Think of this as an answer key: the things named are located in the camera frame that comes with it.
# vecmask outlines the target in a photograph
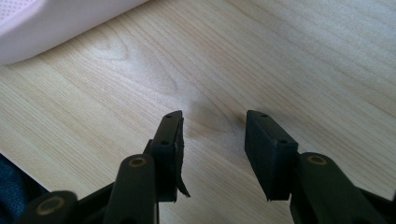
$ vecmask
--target wooden table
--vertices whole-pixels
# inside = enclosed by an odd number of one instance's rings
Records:
[[[244,152],[248,109],[358,187],[396,187],[396,6],[377,1],[151,0],[0,67],[0,150],[49,190],[114,181],[183,110],[191,193],[162,223],[292,223]]]

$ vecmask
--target wood grain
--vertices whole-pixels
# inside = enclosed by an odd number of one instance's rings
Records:
[[[244,152],[248,109],[357,186],[396,187],[393,1],[151,0],[21,63],[0,66],[0,150],[50,190],[83,197],[183,110],[190,199],[162,223],[292,223]]]

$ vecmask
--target table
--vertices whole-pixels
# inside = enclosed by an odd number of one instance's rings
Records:
[[[21,63],[0,66],[0,150],[49,190],[114,181],[163,115],[185,117],[191,198],[162,223],[292,223],[244,152],[248,109],[352,182],[396,187],[392,1],[151,0]]]

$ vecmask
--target light wood surface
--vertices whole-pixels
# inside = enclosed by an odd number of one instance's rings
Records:
[[[183,110],[191,198],[162,223],[292,223],[250,168],[248,109],[358,187],[396,189],[394,1],[151,0],[0,74],[1,153],[79,198]]]

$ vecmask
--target wooden tabletop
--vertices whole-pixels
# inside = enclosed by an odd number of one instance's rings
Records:
[[[49,190],[114,181],[163,115],[185,117],[191,198],[162,223],[292,223],[244,151],[248,109],[333,158],[352,182],[396,189],[396,5],[151,0],[21,63],[0,66],[0,150]]]

